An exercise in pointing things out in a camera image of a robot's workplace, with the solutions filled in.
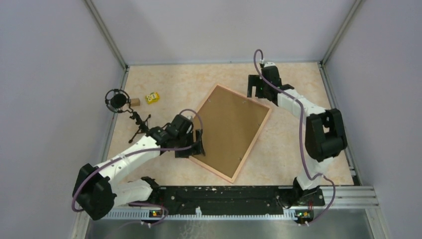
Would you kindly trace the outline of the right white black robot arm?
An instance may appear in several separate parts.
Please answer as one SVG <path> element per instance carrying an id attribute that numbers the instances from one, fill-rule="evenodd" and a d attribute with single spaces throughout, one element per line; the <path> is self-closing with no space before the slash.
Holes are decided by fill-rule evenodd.
<path id="1" fill-rule="evenodd" d="M 247 97 L 267 99 L 299 120 L 299 145 L 303 170 L 294 179 L 292 199 L 305 205 L 320 186 L 334 159 L 347 147 L 342 114 L 309 101 L 289 85 L 282 84 L 275 63 L 261 60 L 257 73 L 248 76 Z"/>

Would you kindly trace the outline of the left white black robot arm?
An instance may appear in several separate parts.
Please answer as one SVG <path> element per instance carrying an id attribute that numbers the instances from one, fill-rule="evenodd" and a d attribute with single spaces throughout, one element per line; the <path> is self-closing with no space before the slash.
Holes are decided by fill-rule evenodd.
<path id="1" fill-rule="evenodd" d="M 105 217 L 114 207 L 144 202 L 153 206 L 159 201 L 160 186 L 154 179 L 143 176 L 122 184 L 121 181 L 144 163 L 165 152 L 174 152 L 176 158 L 205 155 L 202 136 L 204 124 L 199 115 L 199 128 L 193 120 L 182 114 L 163 127 L 149 128 L 146 120 L 134 116 L 139 125 L 137 133 L 142 137 L 128 149 L 112 159 L 92 166 L 81 167 L 72 193 L 71 208 L 74 212 L 86 212 L 92 220 Z"/>

